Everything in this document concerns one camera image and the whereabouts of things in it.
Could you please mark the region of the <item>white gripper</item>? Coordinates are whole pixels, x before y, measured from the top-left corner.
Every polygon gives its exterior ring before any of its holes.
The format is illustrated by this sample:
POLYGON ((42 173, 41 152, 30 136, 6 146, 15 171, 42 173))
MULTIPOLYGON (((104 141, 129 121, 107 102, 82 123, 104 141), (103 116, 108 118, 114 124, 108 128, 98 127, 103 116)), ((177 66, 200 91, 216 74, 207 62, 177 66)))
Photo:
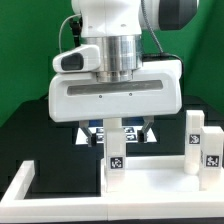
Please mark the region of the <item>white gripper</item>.
POLYGON ((80 121, 89 147, 97 140, 88 120, 145 116, 137 140, 146 143, 153 116, 181 109, 181 73, 180 61, 164 60, 145 62, 128 82, 99 83, 92 72, 57 74, 49 87, 49 115, 56 122, 80 121))

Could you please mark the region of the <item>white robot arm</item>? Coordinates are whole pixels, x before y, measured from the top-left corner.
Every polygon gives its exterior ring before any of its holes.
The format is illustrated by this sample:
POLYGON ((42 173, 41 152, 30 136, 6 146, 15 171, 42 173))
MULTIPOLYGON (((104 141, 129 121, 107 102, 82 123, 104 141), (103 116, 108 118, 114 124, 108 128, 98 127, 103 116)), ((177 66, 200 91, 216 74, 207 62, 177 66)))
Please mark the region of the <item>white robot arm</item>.
POLYGON ((144 30, 180 30, 196 15, 199 0, 71 0, 79 22, 73 26, 80 46, 53 59, 56 75, 49 87, 49 114, 56 122, 142 117, 138 140, 144 142, 156 115, 182 107, 179 80, 182 60, 159 51, 145 54, 144 30))

